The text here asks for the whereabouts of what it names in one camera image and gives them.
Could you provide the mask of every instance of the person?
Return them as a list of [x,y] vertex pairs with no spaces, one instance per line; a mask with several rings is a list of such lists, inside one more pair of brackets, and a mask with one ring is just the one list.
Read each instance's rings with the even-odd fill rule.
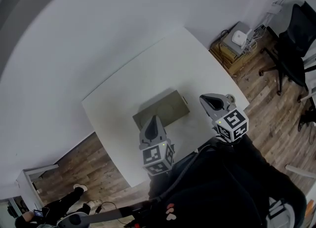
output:
[[175,163],[169,175],[151,177],[149,198],[157,203],[141,219],[146,227],[271,227],[271,199],[289,204],[294,227],[301,227],[305,195],[246,134],[233,146],[213,137],[199,153]]
[[[45,215],[44,221],[38,219],[33,211],[24,213],[22,216],[15,220],[16,228],[37,228],[41,227],[54,227],[57,221],[62,217],[66,216],[69,208],[73,206],[82,196],[82,194],[87,191],[88,188],[85,185],[75,184],[74,191],[63,197],[60,200],[49,203],[45,206],[45,211],[43,208],[43,214]],[[78,212],[84,212],[89,215],[91,208],[95,206],[93,201],[84,203],[82,208],[78,209]]]
[[316,122],[316,110],[308,110],[305,111],[304,115],[301,115],[300,121],[298,123],[298,131],[301,131],[304,124],[306,124],[308,127],[310,122]]

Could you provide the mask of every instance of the black office chair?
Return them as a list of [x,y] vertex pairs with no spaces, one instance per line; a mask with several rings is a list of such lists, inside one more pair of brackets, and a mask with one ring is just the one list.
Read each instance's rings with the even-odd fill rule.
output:
[[275,66],[259,71],[263,76],[264,72],[278,70],[279,90],[282,93],[283,76],[287,75],[289,80],[300,86],[305,85],[305,73],[316,69],[316,66],[304,69],[302,57],[305,56],[311,44],[316,39],[316,12],[307,2],[300,7],[293,5],[291,22],[287,30],[279,35],[275,45],[278,59],[267,48],[263,48],[261,53],[266,51],[273,59]]

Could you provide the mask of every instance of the white table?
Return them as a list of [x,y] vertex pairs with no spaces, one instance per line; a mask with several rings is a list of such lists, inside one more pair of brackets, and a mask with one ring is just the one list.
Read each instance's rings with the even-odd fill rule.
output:
[[237,106],[249,105],[227,72],[185,28],[131,60],[82,102],[102,145],[132,187],[148,179],[132,117],[174,90],[190,110],[165,128],[175,144],[176,162],[214,136],[211,118],[199,102],[201,94],[233,94]]

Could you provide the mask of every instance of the white sneaker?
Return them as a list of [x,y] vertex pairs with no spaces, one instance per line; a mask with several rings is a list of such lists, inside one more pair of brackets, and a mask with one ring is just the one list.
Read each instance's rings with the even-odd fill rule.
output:
[[74,189],[75,188],[82,188],[83,189],[83,192],[86,192],[88,190],[87,186],[85,185],[80,185],[80,184],[75,184],[74,185]]
[[93,201],[89,201],[86,203],[91,209],[95,206],[95,203]]

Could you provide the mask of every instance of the wooden floor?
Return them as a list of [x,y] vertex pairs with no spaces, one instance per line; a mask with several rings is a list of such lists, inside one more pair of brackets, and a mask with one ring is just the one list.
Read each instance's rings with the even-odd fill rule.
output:
[[[309,104],[296,102],[302,88],[287,78],[283,80],[283,93],[278,96],[277,74],[269,72],[263,77],[258,75],[259,69],[270,65],[273,62],[268,55],[260,54],[247,63],[237,76],[233,76],[250,102],[245,110],[250,121],[248,135],[269,163],[287,174],[307,193],[314,180],[286,171],[284,166],[291,164],[316,173],[316,129],[311,124],[308,128],[304,126],[301,132],[297,131],[299,117],[306,109],[304,106],[308,107]],[[74,183],[85,184],[89,190],[73,210],[89,200],[97,200],[96,203],[112,201],[118,207],[123,207],[147,199],[149,182],[129,187],[95,134],[58,164],[58,169],[46,172],[43,179],[35,183],[42,190],[40,197],[45,204],[71,192]],[[113,206],[105,204],[104,209],[110,210]],[[123,227],[118,221],[93,226]]]

